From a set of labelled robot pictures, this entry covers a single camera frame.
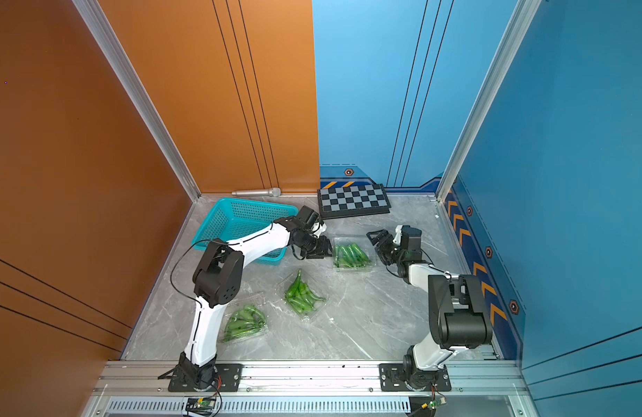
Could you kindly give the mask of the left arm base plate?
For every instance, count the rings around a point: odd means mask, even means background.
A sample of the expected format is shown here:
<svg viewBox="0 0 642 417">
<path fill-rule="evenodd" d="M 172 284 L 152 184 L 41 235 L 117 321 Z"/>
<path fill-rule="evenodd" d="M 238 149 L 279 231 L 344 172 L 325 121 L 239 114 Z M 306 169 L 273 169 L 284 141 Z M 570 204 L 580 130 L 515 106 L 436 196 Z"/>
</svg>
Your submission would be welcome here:
<svg viewBox="0 0 642 417">
<path fill-rule="evenodd" d="M 173 393 L 235 393 L 238 391 L 243 365 L 240 363 L 207 364 L 199 370 L 177 365 L 161 379 L 168 379 L 168 391 Z"/>
</svg>

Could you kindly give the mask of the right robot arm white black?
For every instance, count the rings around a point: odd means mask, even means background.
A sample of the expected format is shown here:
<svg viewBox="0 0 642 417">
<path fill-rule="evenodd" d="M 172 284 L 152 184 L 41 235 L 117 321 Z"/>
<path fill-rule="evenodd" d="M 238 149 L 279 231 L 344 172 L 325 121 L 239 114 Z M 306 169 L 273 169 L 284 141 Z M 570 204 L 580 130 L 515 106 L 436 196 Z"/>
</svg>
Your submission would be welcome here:
<svg viewBox="0 0 642 417">
<path fill-rule="evenodd" d="M 451 391 L 446 363 L 492 341 L 482 281 L 435 266 L 422 248 L 420 229 L 401 225 L 393 235 L 381 229 L 366 236 L 384 266 L 395 266 L 397 277 L 428 296 L 429 333 L 400 363 L 379 366 L 383 391 Z"/>
</svg>

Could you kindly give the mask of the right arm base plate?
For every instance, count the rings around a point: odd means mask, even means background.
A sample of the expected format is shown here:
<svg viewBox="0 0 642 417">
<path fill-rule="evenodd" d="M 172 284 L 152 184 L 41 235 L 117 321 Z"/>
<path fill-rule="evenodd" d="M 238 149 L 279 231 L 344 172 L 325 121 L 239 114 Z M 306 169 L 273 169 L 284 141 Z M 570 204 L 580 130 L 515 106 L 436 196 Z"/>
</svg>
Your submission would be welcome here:
<svg viewBox="0 0 642 417">
<path fill-rule="evenodd" d="M 378 365 L 379 382 L 383 392 L 441 392 L 452 390 L 448 370 L 423 371 L 414 368 L 409 371 L 402 363 L 381 363 Z"/>
</svg>

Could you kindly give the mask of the teal plastic basket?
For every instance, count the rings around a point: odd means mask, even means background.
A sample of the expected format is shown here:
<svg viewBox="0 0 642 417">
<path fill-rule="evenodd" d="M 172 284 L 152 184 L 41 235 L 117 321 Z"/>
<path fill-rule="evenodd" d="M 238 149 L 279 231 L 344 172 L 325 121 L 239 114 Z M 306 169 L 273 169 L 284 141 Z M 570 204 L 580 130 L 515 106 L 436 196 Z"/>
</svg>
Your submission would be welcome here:
<svg viewBox="0 0 642 417">
<path fill-rule="evenodd" d="M 205 251 L 212 239 L 225 242 L 243 238 L 269 226 L 273 221 L 298 214 L 298 208 L 236 198 L 222 198 L 202 222 L 192 243 Z"/>
</svg>

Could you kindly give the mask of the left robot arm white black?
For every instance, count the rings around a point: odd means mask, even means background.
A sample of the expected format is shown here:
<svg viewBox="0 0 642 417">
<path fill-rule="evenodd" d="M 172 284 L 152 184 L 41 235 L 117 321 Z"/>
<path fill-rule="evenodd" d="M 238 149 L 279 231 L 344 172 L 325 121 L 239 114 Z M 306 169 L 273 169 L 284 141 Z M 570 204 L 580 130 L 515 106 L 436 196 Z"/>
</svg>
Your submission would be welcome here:
<svg viewBox="0 0 642 417">
<path fill-rule="evenodd" d="M 294 246 L 302 255 L 329 255 L 330 240 L 324 236 L 323 221 L 312 223 L 286 217 L 243 238 L 208 243 L 193 273 L 197 307 L 190 338 L 178 365 L 175 379 L 189 389 L 206 391 L 217 378 L 218 334 L 227 304 L 240 290 L 243 270 L 273 250 Z"/>
</svg>

